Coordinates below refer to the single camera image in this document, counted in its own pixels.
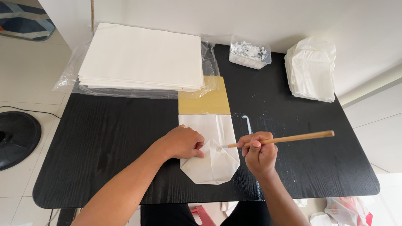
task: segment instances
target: wooden paintbrush handle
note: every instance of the wooden paintbrush handle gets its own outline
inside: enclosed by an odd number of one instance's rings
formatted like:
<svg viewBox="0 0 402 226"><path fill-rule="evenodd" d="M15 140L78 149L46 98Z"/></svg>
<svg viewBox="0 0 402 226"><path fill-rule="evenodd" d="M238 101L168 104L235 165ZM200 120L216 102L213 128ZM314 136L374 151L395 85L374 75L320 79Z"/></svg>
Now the wooden paintbrush handle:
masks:
<svg viewBox="0 0 402 226"><path fill-rule="evenodd" d="M268 140L261 140L261 144L270 144L270 143L279 143L279 142L287 142L287 141L294 141L294 140L307 140L307 139L314 139L314 138L323 138L323 137L333 137L335 135L333 130L327 130L322 132L310 133L310 134L302 134L290 137L282 137L282 138L274 138ZM250 142L245 143L243 147L249 147ZM234 148L236 144L229 144L228 148Z"/></svg>

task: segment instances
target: black wood grain tabletop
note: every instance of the black wood grain tabletop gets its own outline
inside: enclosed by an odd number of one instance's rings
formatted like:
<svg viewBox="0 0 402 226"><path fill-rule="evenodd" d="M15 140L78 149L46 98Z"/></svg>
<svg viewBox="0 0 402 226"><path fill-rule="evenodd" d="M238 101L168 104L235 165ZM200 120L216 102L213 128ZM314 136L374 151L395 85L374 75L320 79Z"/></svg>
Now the black wood grain tabletop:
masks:
<svg viewBox="0 0 402 226"><path fill-rule="evenodd" d="M251 130L275 138L334 130L335 137L277 143L275 168L293 198L375 195L378 180L338 100L293 97L284 54L255 70L229 62L229 47L216 45L236 139ZM177 100L71 94L33 189L42 208L83 207L114 175L178 125ZM168 160L142 204L262 200L258 182L241 165L231 181L194 184Z"/></svg>

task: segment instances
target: black pants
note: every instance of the black pants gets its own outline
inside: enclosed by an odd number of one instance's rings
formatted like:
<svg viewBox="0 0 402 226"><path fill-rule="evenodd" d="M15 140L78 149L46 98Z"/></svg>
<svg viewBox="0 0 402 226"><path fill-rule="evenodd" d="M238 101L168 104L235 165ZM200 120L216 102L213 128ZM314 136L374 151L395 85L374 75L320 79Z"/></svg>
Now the black pants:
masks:
<svg viewBox="0 0 402 226"><path fill-rule="evenodd" d="M141 206L141 226L199 226L187 204ZM273 225L265 201L241 201L221 226Z"/></svg>

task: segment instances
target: clear plastic container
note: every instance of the clear plastic container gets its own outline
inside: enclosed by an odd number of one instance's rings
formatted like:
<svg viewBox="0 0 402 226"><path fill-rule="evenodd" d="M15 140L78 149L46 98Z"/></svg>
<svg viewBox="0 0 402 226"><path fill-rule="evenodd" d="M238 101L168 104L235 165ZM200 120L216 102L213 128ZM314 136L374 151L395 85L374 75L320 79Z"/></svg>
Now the clear plastic container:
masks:
<svg viewBox="0 0 402 226"><path fill-rule="evenodd" d="M235 45L235 43L242 43L242 42L246 42L246 43L250 43L253 46L257 46L257 47L264 47L264 49L267 51L265 54L263 54L261 56L262 61L259 60L255 60L255 59L251 59L251 58L247 58L244 56L240 56L235 54L232 51L232 47L233 45ZM267 44L263 44L263 43L258 43L249 39L246 39L244 37L240 37L237 35L232 35L232 39L230 42L230 53L229 53L229 61L235 64L240 64L249 68L254 68L254 69L261 69L263 68L265 65L270 64L272 62L272 58L271 58L271 47L269 47L269 45Z"/></svg>

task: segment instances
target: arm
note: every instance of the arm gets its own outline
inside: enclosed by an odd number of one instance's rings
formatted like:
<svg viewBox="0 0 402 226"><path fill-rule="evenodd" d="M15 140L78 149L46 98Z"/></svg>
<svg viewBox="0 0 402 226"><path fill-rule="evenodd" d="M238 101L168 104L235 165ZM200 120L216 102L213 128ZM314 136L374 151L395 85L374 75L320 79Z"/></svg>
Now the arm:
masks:
<svg viewBox="0 0 402 226"><path fill-rule="evenodd" d="M204 137L191 128L174 128L107 182L71 226L125 225L162 164L170 158L204 158L199 150L203 144Z"/></svg>
<svg viewBox="0 0 402 226"><path fill-rule="evenodd" d="M271 218L276 226L310 226L302 212L290 197L275 170L278 148L274 144L261 145L259 140L273 139L270 132L256 132L239 139L237 147L251 142L250 148L242 148L246 165L256 177L264 192Z"/></svg>

